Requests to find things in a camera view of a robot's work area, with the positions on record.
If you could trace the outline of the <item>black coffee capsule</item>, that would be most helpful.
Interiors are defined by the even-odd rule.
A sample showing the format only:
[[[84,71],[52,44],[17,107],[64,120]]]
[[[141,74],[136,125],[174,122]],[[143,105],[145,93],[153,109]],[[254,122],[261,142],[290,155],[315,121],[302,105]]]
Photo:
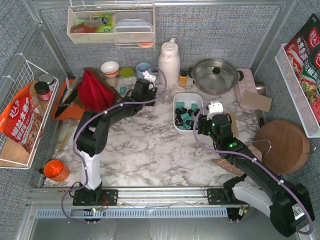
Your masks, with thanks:
[[[197,109],[193,112],[193,115],[196,117],[199,112],[200,112],[200,110],[197,108]]]
[[[175,116],[175,121],[179,121],[179,122],[182,121],[182,117],[181,117],[180,114],[177,114],[177,115]]]
[[[189,127],[193,127],[194,126],[194,121],[193,120],[186,120],[185,124],[188,125]]]
[[[183,122],[180,122],[180,121],[176,121],[176,122],[175,122],[175,125],[176,125],[176,126],[182,126],[183,124],[184,124],[184,123],[183,123]]]
[[[175,112],[176,115],[183,115],[183,114],[187,113],[188,110],[186,108],[184,108],[184,107],[183,108],[178,108],[177,107],[174,112]]]

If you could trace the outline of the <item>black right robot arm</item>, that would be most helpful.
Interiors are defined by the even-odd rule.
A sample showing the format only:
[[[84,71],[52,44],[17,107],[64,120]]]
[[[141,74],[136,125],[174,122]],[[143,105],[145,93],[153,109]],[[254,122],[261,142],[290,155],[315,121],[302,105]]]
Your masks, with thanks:
[[[254,206],[269,217],[274,228],[284,237],[298,232],[302,235],[313,233],[315,214],[310,195],[302,184],[291,184],[281,179],[258,160],[249,148],[232,133],[232,125],[225,114],[216,114],[210,118],[198,114],[195,117],[194,136],[209,136],[213,141],[210,151],[219,154],[228,163],[243,171],[250,177],[270,200],[264,207],[253,194],[240,187],[245,181],[238,177],[234,184],[227,183],[225,190],[239,201]]]

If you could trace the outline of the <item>brown cardboard square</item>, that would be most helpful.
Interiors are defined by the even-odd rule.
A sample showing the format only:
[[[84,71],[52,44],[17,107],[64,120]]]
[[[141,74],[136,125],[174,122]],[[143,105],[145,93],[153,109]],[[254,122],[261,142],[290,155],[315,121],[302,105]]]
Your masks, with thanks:
[[[236,115],[234,113],[229,113],[230,115],[230,120],[231,120],[231,131],[233,133],[234,137],[238,137],[239,136],[239,130],[237,127],[237,119],[236,119]]]

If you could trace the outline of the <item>striped pink knit cloth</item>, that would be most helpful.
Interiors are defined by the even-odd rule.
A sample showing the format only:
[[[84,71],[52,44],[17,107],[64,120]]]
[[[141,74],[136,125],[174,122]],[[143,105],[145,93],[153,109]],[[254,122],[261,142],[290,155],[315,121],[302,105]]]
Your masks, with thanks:
[[[253,153],[254,157],[256,157],[260,161],[263,159],[262,152],[258,150],[252,143],[249,143],[247,147]],[[223,170],[234,175],[241,176],[244,174],[244,172],[240,168],[238,168],[238,161],[234,164],[231,164],[226,159],[217,158],[213,159],[212,162],[216,164],[218,167],[222,168]]]

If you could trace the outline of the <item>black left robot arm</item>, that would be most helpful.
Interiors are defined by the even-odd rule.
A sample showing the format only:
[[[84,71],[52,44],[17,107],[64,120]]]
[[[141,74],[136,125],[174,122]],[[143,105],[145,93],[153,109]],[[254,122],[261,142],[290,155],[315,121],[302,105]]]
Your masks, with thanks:
[[[101,187],[98,155],[105,149],[110,127],[118,121],[132,117],[143,106],[154,106],[159,98],[153,82],[139,78],[132,90],[115,105],[101,110],[86,110],[73,138],[73,152],[82,163],[80,189],[95,191]]]

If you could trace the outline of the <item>white rectangular storage basket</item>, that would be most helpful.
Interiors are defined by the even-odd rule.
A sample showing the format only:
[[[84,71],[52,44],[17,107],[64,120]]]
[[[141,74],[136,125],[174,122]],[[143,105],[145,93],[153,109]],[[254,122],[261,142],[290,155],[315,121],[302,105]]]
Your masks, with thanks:
[[[196,94],[196,93],[178,93],[174,96],[173,98],[173,126],[174,129],[179,133],[179,134],[183,134],[183,135],[193,135],[193,127],[190,127],[188,125],[186,125],[186,120],[193,120],[195,121],[196,117],[194,116],[194,111],[192,116],[190,116],[189,118],[187,118],[186,120],[182,120],[181,122],[183,122],[183,125],[185,125],[185,127],[187,128],[187,130],[181,130],[178,128],[178,126],[175,125],[175,117],[177,114],[175,114],[175,109],[176,107],[176,102],[184,102],[184,108],[188,110],[191,110],[191,105],[192,104],[197,104],[197,108],[200,110],[203,107],[203,99],[200,95]]]

